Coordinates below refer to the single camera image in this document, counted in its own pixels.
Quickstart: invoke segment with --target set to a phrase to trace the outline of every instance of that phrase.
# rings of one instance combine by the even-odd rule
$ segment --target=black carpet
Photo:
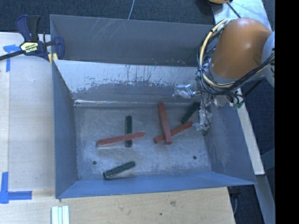
[[[275,0],[262,0],[275,30]],[[127,19],[133,0],[0,0],[0,31],[17,32],[15,20],[40,15],[38,33],[50,33],[50,14]],[[193,24],[214,24],[212,8],[205,0],[135,0],[130,19]],[[243,93],[252,84],[243,86]],[[247,97],[246,107],[261,155],[274,148],[274,88],[262,81]],[[275,168],[267,171],[275,198]],[[240,187],[237,224],[263,224],[253,186]]]

